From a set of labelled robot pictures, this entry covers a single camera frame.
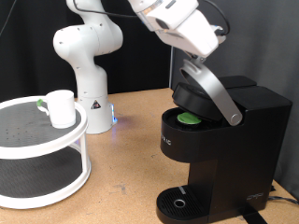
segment cable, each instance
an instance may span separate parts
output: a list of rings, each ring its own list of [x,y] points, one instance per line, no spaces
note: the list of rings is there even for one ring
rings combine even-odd
[[[226,16],[224,15],[223,11],[215,3],[213,3],[209,0],[204,0],[204,1],[209,3],[210,5],[212,5],[214,8],[216,8],[219,11],[219,13],[222,15],[223,19],[225,20],[227,30],[224,34],[221,34],[221,35],[228,35],[231,32],[231,25],[230,25],[230,22],[228,21],[228,19],[226,18]]]
[[[1,37],[1,35],[2,35],[3,31],[4,31],[4,29],[5,29],[6,26],[7,26],[7,22],[8,22],[8,20],[9,20],[9,17],[10,17],[10,14],[11,14],[11,12],[12,12],[12,9],[13,9],[13,8],[15,7],[15,5],[16,5],[16,2],[17,2],[17,0],[15,0],[15,1],[13,2],[12,6],[11,6],[11,9],[10,9],[9,14],[8,14],[8,16],[7,16],[6,23],[4,23],[4,26],[3,26],[3,28],[2,28],[2,30],[1,30],[1,32],[0,32],[0,37]]]
[[[299,202],[296,201],[295,199],[281,198],[281,197],[278,197],[278,196],[271,196],[271,197],[268,198],[268,201],[273,201],[273,200],[286,200],[290,203],[294,203],[294,204],[299,205]]]
[[[86,9],[78,8],[77,4],[76,4],[76,0],[73,0],[73,2],[74,2],[74,6],[75,6],[76,10],[82,11],[82,12],[93,12],[93,13],[99,13],[99,14],[104,14],[104,15],[108,15],[108,16],[112,16],[112,17],[120,17],[120,18],[126,18],[126,19],[137,19],[138,18],[137,16],[127,16],[127,15],[115,14],[115,13],[110,13],[110,12],[86,10]]]

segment tabletop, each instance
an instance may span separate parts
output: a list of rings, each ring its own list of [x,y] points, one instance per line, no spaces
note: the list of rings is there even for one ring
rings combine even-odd
[[[161,116],[176,107],[172,91],[161,89],[109,95],[118,124],[88,135],[92,172],[86,184],[65,200],[36,209],[0,208],[0,224],[105,223],[154,224],[156,199],[165,189],[186,185],[189,164],[172,161],[160,150]],[[271,196],[292,198],[274,181]],[[269,202],[260,212],[269,224],[299,223],[298,205]],[[219,224],[246,224],[243,217]]]

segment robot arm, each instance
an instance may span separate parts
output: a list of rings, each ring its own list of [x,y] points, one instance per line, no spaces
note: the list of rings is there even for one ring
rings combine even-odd
[[[197,0],[129,0],[136,15],[168,45],[206,58],[219,45]]]
[[[115,123],[113,106],[107,96],[107,73],[94,63],[94,56],[111,53],[122,45],[122,32],[107,15],[75,9],[74,0],[68,7],[79,14],[85,24],[69,26],[56,32],[53,45],[57,54],[74,69],[78,103],[86,110],[89,120],[87,133],[103,133]],[[104,11],[100,0],[76,0],[87,9]]]

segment coffee maker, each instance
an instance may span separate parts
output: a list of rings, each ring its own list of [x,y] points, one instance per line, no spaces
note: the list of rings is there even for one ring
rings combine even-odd
[[[266,207],[292,102],[246,77],[219,82],[241,113],[236,125],[198,84],[179,83],[178,107],[162,116],[163,154],[190,164],[188,184],[158,196],[156,212],[165,224],[212,223]],[[181,122],[184,112],[201,122]]]

